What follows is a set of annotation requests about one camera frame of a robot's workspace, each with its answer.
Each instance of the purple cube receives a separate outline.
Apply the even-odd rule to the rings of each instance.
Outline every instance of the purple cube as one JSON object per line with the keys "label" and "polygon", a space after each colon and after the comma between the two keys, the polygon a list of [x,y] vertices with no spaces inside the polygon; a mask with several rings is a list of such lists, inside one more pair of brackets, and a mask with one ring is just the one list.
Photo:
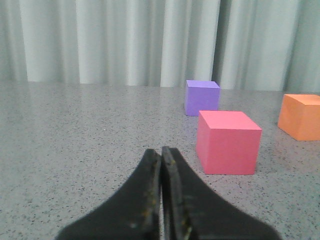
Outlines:
{"label": "purple cube", "polygon": [[218,110],[220,87],[215,81],[187,80],[184,110],[187,116],[199,116],[199,110]]}

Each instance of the block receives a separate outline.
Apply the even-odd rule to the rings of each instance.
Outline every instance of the block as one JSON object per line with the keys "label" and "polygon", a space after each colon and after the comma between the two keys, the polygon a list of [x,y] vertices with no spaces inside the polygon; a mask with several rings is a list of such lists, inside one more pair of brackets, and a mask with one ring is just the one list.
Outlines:
{"label": "block", "polygon": [[199,110],[218,110],[220,87],[215,81],[187,80],[184,110],[187,116],[199,116]]}
{"label": "block", "polygon": [[241,111],[199,111],[196,152],[206,174],[253,175],[262,129]]}
{"label": "block", "polygon": [[320,140],[320,96],[285,94],[278,127],[297,141]]}

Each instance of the white curtain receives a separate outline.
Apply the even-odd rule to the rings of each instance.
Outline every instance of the white curtain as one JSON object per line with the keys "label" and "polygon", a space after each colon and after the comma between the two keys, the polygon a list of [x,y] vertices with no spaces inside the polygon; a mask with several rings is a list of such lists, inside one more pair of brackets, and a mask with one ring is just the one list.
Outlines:
{"label": "white curtain", "polygon": [[0,0],[0,81],[320,92],[318,0]]}

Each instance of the granite surface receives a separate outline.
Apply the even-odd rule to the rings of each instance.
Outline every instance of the granite surface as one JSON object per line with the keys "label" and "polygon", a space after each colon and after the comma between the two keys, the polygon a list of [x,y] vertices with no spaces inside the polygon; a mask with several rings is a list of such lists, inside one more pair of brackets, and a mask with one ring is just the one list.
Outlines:
{"label": "granite surface", "polygon": [[262,129],[255,175],[205,175],[184,88],[0,82],[0,239],[52,240],[107,200],[146,148],[177,147],[207,185],[274,226],[320,239],[320,141],[277,127],[282,92],[222,90],[220,110]]}

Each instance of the cube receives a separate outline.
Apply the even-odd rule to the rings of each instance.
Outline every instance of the cube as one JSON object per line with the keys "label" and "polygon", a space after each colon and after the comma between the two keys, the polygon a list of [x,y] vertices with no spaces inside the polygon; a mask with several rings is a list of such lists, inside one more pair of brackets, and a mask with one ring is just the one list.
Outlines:
{"label": "cube", "polygon": [[253,175],[261,134],[241,111],[199,111],[196,152],[204,172]]}
{"label": "cube", "polygon": [[320,140],[320,96],[285,94],[278,127],[298,141]]}
{"label": "cube", "polygon": [[215,81],[187,80],[184,110],[187,116],[199,116],[199,110],[218,110],[220,87]]}

